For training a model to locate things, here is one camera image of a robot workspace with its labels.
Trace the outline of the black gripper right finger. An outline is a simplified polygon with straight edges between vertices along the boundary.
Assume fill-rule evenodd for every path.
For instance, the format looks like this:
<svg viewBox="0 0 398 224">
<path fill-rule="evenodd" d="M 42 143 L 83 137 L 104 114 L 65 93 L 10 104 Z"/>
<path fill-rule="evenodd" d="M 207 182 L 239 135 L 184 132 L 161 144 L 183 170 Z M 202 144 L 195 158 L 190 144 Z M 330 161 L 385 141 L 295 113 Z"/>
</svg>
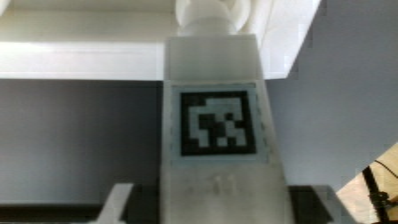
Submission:
<svg viewBox="0 0 398 224">
<path fill-rule="evenodd" d="M 327 185 L 291 185 L 295 224 L 346 224 L 343 205 Z"/>
</svg>

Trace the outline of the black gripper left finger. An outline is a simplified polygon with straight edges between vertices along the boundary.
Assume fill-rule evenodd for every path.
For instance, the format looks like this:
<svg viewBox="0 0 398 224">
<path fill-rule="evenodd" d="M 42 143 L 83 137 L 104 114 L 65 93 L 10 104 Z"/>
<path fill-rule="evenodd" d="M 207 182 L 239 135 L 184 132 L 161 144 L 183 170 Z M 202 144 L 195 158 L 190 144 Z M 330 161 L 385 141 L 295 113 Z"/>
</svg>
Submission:
<svg viewBox="0 0 398 224">
<path fill-rule="evenodd" d="M 112 187 L 94 224 L 158 224 L 158 189 L 117 183 Z"/>
</svg>

